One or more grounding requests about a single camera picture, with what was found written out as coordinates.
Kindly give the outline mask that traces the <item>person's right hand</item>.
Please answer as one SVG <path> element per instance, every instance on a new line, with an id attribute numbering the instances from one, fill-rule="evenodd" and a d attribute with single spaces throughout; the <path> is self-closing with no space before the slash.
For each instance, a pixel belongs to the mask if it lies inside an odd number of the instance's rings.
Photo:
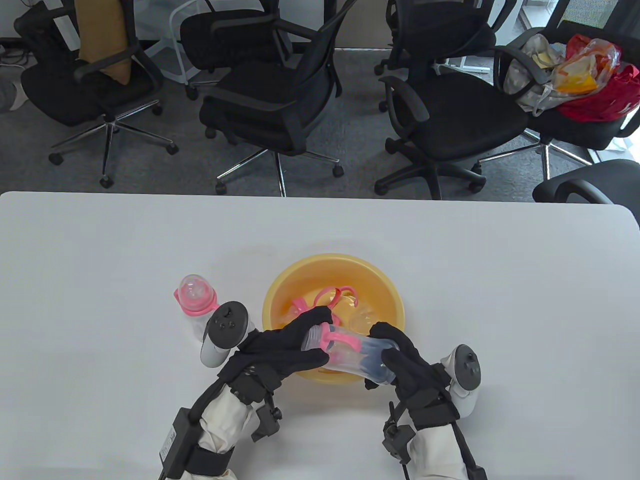
<path id="1" fill-rule="evenodd" d="M 388 339 L 396 343 L 397 349 L 382 350 L 381 361 L 395 375 L 393 386 L 400 402 L 411 412 L 425 409 L 429 403 L 422 393 L 432 394 L 433 401 L 445 399 L 445 386 L 434 368 L 420 355 L 414 343 L 397 327 L 386 322 L 375 323 L 369 332 L 370 338 Z"/>

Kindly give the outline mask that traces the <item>person's left hand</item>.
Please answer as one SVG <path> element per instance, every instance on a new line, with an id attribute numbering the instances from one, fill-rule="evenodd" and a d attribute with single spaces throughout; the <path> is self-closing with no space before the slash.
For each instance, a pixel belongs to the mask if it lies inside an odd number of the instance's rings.
<path id="1" fill-rule="evenodd" d="M 330 308 L 316 306 L 281 329 L 250 333 L 224 364 L 218 377 L 229 385 L 246 368 L 266 365 L 282 381 L 300 371 L 322 368 L 329 362 L 329 355 L 322 349 L 302 350 L 302 346 L 312 327 L 332 322 Z"/>

